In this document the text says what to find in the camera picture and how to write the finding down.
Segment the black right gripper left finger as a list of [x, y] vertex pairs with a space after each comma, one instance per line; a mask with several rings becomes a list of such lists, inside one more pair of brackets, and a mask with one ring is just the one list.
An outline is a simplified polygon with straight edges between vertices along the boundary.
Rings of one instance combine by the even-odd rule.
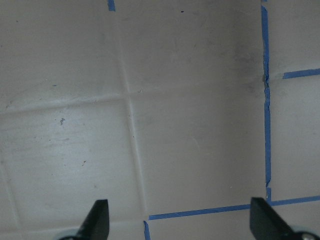
[[110, 233], [109, 204], [107, 199], [96, 200], [74, 240], [107, 240]]

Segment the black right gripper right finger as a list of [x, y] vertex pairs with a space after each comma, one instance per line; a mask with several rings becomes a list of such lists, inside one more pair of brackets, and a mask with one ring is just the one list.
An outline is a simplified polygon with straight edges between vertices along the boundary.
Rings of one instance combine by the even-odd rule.
[[249, 228], [256, 240], [318, 240], [308, 231], [293, 230], [262, 197], [250, 200]]

